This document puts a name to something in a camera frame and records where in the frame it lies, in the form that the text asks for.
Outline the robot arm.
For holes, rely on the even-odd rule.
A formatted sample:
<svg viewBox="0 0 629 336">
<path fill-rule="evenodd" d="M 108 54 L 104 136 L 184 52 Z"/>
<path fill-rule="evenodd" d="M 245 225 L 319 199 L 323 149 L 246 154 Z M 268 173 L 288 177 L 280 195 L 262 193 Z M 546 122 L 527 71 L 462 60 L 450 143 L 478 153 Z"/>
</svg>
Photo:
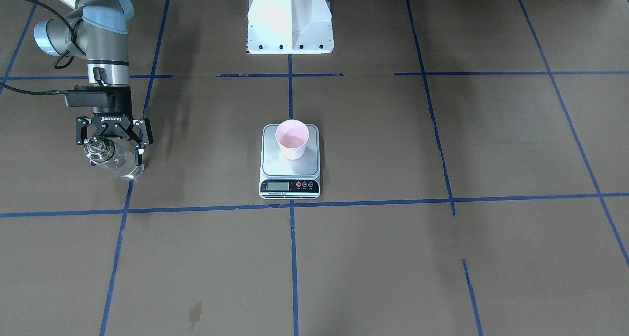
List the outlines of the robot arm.
<svg viewBox="0 0 629 336">
<path fill-rule="evenodd" d="M 133 118 L 127 27 L 134 15 L 131 1 L 58 1 L 72 11 L 38 23 L 34 38 L 51 56 L 87 62 L 88 85 L 66 90 L 66 105 L 90 108 L 95 136 L 125 139 L 141 155 L 153 139 L 150 121 Z"/>
</svg>

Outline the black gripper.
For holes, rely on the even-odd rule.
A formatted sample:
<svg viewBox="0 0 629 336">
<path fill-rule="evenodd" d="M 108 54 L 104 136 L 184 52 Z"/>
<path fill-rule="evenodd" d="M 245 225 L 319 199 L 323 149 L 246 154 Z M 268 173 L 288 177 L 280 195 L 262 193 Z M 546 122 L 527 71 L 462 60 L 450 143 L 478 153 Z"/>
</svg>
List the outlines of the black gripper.
<svg viewBox="0 0 629 336">
<path fill-rule="evenodd" d="M 126 87 L 91 87 L 91 90 L 103 94 L 111 106 L 93 106 L 93 117 L 77 117 L 75 121 L 77 145 L 85 146 L 97 137 L 132 139 L 138 153 L 153 145 L 153 132 L 148 117 L 133 121 L 131 88 Z M 95 132 L 89 136 L 88 130 L 94 126 Z"/>
</svg>

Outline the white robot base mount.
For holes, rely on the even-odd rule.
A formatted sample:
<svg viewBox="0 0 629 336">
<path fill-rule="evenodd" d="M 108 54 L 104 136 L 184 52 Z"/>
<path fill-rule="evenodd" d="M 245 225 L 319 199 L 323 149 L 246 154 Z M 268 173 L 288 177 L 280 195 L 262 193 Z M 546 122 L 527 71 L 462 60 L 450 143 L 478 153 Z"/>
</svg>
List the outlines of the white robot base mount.
<svg viewBox="0 0 629 336">
<path fill-rule="evenodd" d="M 254 55 L 333 52 L 330 0 L 249 0 L 246 50 Z"/>
</svg>

